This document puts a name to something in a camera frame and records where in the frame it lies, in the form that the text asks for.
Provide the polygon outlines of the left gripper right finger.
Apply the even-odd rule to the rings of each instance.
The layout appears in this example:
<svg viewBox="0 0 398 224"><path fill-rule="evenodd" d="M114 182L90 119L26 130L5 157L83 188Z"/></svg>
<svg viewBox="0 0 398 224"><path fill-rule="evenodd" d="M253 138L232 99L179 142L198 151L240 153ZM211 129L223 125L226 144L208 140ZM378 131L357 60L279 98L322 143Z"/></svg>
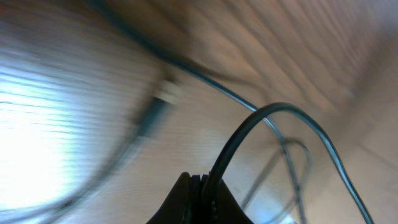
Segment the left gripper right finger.
<svg viewBox="0 0 398 224"><path fill-rule="evenodd" d="M253 224L234 199L222 180L210 199L204 199L205 183L208 175L201 178L200 223L205 224Z"/></svg>

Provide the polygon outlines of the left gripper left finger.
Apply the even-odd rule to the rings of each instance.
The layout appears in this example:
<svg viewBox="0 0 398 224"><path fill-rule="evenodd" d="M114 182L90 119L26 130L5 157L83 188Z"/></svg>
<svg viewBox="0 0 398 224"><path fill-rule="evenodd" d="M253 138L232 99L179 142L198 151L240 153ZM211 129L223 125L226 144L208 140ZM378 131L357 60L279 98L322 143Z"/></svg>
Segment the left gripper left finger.
<svg viewBox="0 0 398 224"><path fill-rule="evenodd" d="M201 177L183 172L147 224L196 223Z"/></svg>

